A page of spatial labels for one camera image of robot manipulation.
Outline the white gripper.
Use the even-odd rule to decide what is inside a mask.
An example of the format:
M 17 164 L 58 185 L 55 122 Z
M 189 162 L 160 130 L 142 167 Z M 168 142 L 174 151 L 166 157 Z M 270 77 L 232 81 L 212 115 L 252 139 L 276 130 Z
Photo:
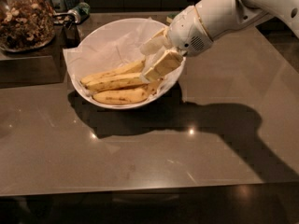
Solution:
M 177 14 L 169 27 L 164 27 L 141 45 L 145 67 L 140 79 L 143 82 L 163 79 L 181 66 L 183 56 L 197 56 L 212 44 L 213 40 L 206 32 L 196 7 L 189 6 Z

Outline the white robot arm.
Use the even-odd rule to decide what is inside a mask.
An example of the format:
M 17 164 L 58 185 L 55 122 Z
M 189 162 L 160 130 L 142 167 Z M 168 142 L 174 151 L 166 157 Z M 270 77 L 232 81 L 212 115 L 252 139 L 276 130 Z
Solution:
M 209 49 L 223 35 L 276 17 L 299 36 L 299 0 L 201 0 L 141 46 L 153 60 L 142 72 L 151 82 L 180 66 L 184 56 Z

